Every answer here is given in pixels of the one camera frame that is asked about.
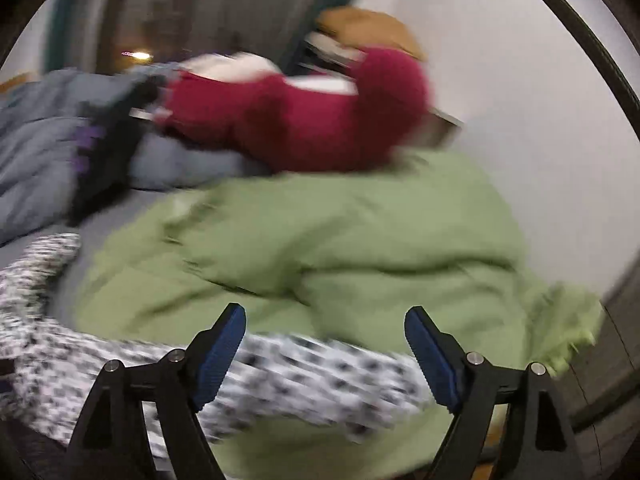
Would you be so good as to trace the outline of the black purple garment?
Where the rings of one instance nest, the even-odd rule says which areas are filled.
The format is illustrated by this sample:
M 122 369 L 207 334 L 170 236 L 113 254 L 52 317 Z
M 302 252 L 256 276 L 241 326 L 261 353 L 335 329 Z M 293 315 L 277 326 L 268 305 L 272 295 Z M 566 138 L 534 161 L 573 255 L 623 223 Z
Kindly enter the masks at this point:
M 67 222 L 79 226 L 116 203 L 128 191 L 129 167 L 144 135 L 142 120 L 131 115 L 160 96 L 163 76 L 149 76 L 105 106 L 89 110 L 89 122 L 74 134 L 76 190 Z

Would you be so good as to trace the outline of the grey duvet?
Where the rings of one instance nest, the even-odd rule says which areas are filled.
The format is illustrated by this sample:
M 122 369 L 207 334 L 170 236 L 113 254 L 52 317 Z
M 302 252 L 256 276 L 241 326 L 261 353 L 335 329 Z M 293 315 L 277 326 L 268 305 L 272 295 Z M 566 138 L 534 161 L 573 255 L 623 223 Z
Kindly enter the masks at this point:
M 115 76 L 55 70 L 1 98 L 1 240 L 62 220 L 75 192 L 74 134 L 88 106 L 111 105 L 149 76 L 174 76 L 170 64 Z M 267 168 L 234 151 L 203 151 L 145 124 L 132 158 L 135 190 L 197 188 L 226 177 L 262 176 Z

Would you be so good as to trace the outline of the white black spotted garment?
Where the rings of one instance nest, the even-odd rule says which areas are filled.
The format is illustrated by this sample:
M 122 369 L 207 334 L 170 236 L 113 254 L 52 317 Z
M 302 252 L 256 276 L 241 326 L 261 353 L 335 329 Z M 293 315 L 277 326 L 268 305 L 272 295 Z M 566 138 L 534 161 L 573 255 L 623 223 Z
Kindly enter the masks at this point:
M 47 316 L 49 288 L 79 248 L 76 233 L 42 236 L 1 271 L 1 355 L 15 364 L 9 390 L 1 397 L 1 414 L 62 445 L 70 443 L 107 361 L 145 365 L 169 351 L 166 344 L 75 332 Z M 198 421 L 210 443 L 250 428 L 261 417 L 339 426 L 360 440 L 434 402 L 410 356 L 305 336 L 247 334 Z

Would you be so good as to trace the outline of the brown plush toy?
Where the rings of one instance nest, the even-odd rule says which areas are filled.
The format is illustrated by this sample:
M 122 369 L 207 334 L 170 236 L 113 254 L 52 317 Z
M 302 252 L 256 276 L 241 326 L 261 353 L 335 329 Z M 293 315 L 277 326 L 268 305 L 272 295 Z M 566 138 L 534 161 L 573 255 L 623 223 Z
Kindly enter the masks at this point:
M 426 59 L 413 33 L 390 14 L 356 6 L 338 6 L 323 10 L 316 18 L 316 24 L 319 32 L 345 48 L 384 47 L 405 52 L 421 62 Z

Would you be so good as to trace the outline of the red plush toy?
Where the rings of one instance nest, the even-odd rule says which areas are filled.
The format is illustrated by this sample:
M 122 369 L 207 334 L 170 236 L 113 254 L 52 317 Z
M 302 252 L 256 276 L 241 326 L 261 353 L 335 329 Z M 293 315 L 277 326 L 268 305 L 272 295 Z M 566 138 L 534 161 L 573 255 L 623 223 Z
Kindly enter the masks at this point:
M 206 148 L 231 148 L 273 171 L 349 172 L 386 164 L 427 113 L 423 70 L 407 53 L 367 48 L 354 91 L 297 87 L 279 73 L 221 81 L 183 72 L 157 122 Z

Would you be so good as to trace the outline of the light green garment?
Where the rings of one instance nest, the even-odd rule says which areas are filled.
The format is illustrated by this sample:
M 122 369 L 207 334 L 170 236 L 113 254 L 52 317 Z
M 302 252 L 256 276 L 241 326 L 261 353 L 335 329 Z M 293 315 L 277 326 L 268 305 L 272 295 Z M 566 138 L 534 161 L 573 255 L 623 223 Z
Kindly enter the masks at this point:
M 560 374 L 603 309 L 536 278 L 526 252 L 486 174 L 454 153 L 408 152 L 373 174 L 227 179 L 168 194 L 112 234 L 74 322 L 178 346 L 236 302 L 254 333 L 404 354 L 404 317 L 420 306 L 491 363 Z

